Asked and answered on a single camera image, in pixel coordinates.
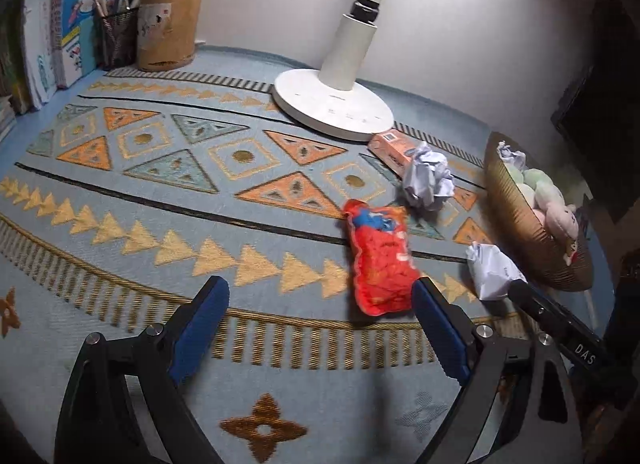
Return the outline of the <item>crumpled paper in bowl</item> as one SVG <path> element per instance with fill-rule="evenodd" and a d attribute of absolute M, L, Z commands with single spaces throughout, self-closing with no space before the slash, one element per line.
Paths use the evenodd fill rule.
<path fill-rule="evenodd" d="M 497 145 L 497 154 L 500 161 L 506 166 L 511 166 L 518 171 L 526 169 L 526 154 L 520 150 L 513 150 L 506 141 L 500 141 Z"/>

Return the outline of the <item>orange snack packet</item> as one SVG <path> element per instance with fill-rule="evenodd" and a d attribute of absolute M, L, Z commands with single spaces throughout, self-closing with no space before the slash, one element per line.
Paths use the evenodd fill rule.
<path fill-rule="evenodd" d="M 404 207 L 371 207 L 349 199 L 343 207 L 354 254 L 355 299 L 369 317 L 408 311 L 411 286 L 420 277 L 408 242 Z"/>

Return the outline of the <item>large crumpled paper centre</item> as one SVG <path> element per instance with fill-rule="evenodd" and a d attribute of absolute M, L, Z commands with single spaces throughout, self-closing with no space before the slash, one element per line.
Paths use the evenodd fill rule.
<path fill-rule="evenodd" d="M 425 211 L 440 210 L 454 196 L 455 188 L 447 157 L 426 142 L 416 146 L 402 176 L 402 191 L 408 204 Z"/>

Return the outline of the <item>orange small box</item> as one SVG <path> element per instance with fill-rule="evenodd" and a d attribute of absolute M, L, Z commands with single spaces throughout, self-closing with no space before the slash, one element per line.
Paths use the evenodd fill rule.
<path fill-rule="evenodd" d="M 398 130 L 387 130 L 373 135 L 368 143 L 368 150 L 379 161 L 402 178 L 418 143 Z"/>

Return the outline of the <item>white chicken plush toy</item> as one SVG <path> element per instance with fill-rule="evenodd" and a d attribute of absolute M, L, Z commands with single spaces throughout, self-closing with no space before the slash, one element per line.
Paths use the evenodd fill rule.
<path fill-rule="evenodd" d="M 575 216 L 574 205 L 561 205 L 552 202 L 546 210 L 546 228 L 564 250 L 563 259 L 569 267 L 575 260 L 578 250 L 579 224 Z"/>

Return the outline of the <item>upright green books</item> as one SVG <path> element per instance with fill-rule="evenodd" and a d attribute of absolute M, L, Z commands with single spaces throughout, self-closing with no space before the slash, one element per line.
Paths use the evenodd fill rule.
<path fill-rule="evenodd" d="M 12 98 L 12 106 L 18 115 L 32 107 L 27 86 L 17 17 L 9 16 L 1 23 L 1 80 Z"/>

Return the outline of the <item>stack of green books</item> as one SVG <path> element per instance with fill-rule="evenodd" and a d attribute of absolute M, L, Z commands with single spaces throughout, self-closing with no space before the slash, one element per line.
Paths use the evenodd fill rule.
<path fill-rule="evenodd" d="M 15 120 L 12 98 L 9 95 L 2 96 L 0 102 L 0 141 L 3 141 L 10 133 L 15 125 Z"/>

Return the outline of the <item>white desk lamp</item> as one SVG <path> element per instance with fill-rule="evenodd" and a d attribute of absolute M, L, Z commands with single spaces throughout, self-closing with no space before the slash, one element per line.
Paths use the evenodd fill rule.
<path fill-rule="evenodd" d="M 393 127 L 390 106 L 357 82 L 378 30 L 375 21 L 382 1 L 354 1 L 342 15 L 320 68 L 290 69 L 277 77 L 273 101 L 288 117 L 324 135 L 360 143 Z"/>

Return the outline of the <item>three-ball dango plush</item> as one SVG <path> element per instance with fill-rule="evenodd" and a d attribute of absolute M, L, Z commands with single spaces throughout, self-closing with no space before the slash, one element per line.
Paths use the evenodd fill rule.
<path fill-rule="evenodd" d="M 562 192 L 546 172 L 536 168 L 520 170 L 510 164 L 506 165 L 506 171 L 541 224 L 546 223 L 550 205 L 566 208 Z"/>

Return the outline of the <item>blue workbook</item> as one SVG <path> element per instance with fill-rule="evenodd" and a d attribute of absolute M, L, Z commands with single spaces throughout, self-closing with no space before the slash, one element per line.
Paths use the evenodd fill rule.
<path fill-rule="evenodd" d="M 94 0 L 51 0 L 53 69 L 60 89 L 73 86 L 99 62 L 95 6 Z"/>

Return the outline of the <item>bamboo pen holder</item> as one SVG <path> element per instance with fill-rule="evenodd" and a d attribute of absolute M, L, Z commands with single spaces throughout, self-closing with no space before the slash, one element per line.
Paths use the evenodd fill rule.
<path fill-rule="evenodd" d="M 137 36 L 139 69 L 166 72 L 192 62 L 201 3 L 202 0 L 141 0 Z"/>

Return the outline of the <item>black monitor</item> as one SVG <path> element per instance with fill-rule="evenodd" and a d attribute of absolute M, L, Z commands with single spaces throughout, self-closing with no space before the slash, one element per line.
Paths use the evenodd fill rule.
<path fill-rule="evenodd" d="M 552 124 L 613 222 L 639 199 L 639 31 L 620 0 L 594 5 L 590 64 L 565 90 Z"/>

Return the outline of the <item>white paper book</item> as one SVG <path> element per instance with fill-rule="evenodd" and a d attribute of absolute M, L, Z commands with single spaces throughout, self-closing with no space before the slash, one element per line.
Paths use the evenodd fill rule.
<path fill-rule="evenodd" d="M 42 109 L 58 87 L 51 46 L 51 0 L 24 0 L 21 38 L 26 81 L 32 106 Z"/>

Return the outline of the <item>patterned blue woven mat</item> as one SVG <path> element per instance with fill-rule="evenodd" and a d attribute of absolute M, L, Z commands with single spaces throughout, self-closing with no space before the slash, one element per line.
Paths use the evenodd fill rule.
<path fill-rule="evenodd" d="M 228 463 L 412 463 L 458 386 L 409 314 L 367 317 L 343 205 L 390 169 L 277 108 L 280 57 L 203 50 L 94 72 L 1 143 L 1 402 L 51 461 L 86 336 L 162 322 L 212 275 L 230 306 L 184 385 Z"/>

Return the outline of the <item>amber ribbed glass bowl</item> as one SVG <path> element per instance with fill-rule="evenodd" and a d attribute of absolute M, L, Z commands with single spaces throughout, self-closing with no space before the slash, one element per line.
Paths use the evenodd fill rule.
<path fill-rule="evenodd" d="M 514 150 L 520 146 L 495 131 L 486 144 L 484 169 L 488 203 L 503 245 L 528 280 L 558 291 L 585 291 L 593 284 L 593 266 L 584 231 L 578 231 L 573 261 L 566 262 L 566 249 L 542 226 L 500 159 L 500 142 L 506 142 Z"/>

